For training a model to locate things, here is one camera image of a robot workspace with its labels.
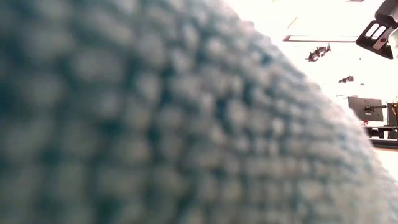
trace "blurry fabric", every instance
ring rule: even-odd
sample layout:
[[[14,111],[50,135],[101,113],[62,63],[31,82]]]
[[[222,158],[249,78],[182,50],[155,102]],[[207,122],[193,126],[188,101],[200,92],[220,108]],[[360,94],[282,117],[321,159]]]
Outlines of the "blurry fabric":
[[[354,114],[223,1],[4,0],[0,49],[0,223],[397,223]]]

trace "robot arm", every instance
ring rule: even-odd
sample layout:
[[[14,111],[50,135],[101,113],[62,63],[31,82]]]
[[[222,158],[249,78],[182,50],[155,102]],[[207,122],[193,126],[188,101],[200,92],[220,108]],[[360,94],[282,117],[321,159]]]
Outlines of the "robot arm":
[[[385,0],[356,44],[388,59],[398,57],[398,0]]]

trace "knit texture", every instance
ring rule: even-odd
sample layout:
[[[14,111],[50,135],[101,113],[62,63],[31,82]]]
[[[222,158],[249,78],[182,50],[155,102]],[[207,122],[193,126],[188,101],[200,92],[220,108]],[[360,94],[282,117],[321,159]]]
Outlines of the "knit texture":
[[[354,114],[219,0],[0,1],[0,149],[4,224],[398,223]]]

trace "desk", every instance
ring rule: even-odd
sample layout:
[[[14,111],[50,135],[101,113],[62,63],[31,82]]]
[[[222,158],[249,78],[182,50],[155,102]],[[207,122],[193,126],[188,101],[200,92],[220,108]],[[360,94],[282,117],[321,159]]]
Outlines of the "desk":
[[[398,151],[376,148],[375,152],[384,168],[398,181]]]
[[[370,141],[375,148],[398,152],[398,140],[396,139],[370,139]]]

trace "computer screen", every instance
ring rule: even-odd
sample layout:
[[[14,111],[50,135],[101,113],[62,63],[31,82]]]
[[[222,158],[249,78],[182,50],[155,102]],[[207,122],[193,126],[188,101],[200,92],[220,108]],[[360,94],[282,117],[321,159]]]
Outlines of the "computer screen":
[[[348,97],[348,106],[355,112],[362,121],[383,121],[382,108],[366,110],[372,106],[382,106],[380,99],[365,99],[358,97]]]

